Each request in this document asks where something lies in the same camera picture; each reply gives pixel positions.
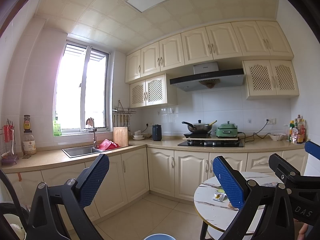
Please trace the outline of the person right hand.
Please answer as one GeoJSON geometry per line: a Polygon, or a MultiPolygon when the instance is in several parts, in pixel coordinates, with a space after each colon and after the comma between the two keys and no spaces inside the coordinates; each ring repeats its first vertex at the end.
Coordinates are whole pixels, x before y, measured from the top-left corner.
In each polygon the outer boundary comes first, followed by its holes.
{"type": "Polygon", "coordinates": [[[307,232],[308,228],[309,228],[309,225],[304,223],[303,226],[299,230],[297,240],[304,240],[305,239],[306,232],[307,232]]]}

